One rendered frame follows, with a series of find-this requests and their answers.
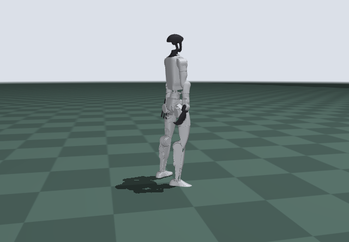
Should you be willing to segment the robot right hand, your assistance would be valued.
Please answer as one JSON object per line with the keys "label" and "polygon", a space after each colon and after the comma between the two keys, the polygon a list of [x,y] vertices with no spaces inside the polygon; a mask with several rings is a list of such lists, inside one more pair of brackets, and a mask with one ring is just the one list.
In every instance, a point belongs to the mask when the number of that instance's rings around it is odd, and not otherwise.
{"label": "robot right hand", "polygon": [[186,105],[183,105],[183,107],[182,107],[182,113],[180,114],[180,116],[179,116],[179,119],[176,121],[176,122],[173,122],[174,124],[176,124],[176,125],[181,125],[182,123],[183,123],[183,121],[185,120],[185,118],[186,118],[186,113],[188,112],[188,111],[186,111],[185,110],[186,109]]}

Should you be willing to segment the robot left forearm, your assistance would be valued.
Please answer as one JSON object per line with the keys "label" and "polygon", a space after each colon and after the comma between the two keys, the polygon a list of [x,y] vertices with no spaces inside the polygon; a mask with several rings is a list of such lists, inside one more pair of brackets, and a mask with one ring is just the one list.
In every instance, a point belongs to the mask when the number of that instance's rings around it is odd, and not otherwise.
{"label": "robot left forearm", "polygon": [[[172,93],[172,90],[167,88],[167,83],[166,83],[166,93],[167,94],[165,96],[166,96],[166,100],[167,100],[167,98],[170,98],[170,94]],[[165,103],[166,103],[166,101],[165,101]]]}

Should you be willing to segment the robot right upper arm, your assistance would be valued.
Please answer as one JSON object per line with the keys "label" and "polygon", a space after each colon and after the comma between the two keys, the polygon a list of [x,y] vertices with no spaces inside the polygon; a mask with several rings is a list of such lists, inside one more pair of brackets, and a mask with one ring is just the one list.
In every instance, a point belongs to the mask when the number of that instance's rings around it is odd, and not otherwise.
{"label": "robot right upper arm", "polygon": [[[177,58],[177,67],[179,68],[179,78],[180,78],[180,85],[183,88],[184,83],[187,81],[187,66],[188,62],[184,58]],[[190,84],[191,86],[191,84]]]}

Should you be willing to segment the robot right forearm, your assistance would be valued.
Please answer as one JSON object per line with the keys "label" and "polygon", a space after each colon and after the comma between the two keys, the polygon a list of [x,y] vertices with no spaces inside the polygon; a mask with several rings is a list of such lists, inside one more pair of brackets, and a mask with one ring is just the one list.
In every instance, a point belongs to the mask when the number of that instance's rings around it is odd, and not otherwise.
{"label": "robot right forearm", "polygon": [[183,105],[186,105],[186,111],[189,110],[190,108],[190,99],[189,99],[189,93],[190,93],[190,82],[186,81],[183,86],[183,90],[181,91],[182,93],[182,107]]}

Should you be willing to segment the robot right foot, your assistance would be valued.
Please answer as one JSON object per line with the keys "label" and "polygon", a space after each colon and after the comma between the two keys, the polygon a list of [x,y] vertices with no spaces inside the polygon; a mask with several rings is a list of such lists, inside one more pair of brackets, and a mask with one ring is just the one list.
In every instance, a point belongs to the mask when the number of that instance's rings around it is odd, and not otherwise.
{"label": "robot right foot", "polygon": [[190,184],[188,184],[188,183],[186,183],[186,182],[184,182],[182,180],[180,182],[178,182],[177,180],[175,181],[175,179],[171,179],[169,185],[171,185],[171,186],[183,186],[183,187],[190,187],[190,186],[192,186],[192,185],[190,185]]}

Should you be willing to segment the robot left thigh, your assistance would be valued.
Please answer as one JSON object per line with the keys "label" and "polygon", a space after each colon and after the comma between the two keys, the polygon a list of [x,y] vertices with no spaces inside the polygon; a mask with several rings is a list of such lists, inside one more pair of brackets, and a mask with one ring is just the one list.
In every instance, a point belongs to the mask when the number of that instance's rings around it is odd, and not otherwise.
{"label": "robot left thigh", "polygon": [[163,146],[168,146],[171,143],[171,138],[175,129],[175,124],[173,122],[176,122],[176,117],[174,115],[174,112],[170,112],[166,108],[166,103],[162,105],[162,110],[164,113],[167,113],[167,115],[165,115],[167,119],[166,118],[164,119],[165,135],[161,138],[160,143]]}

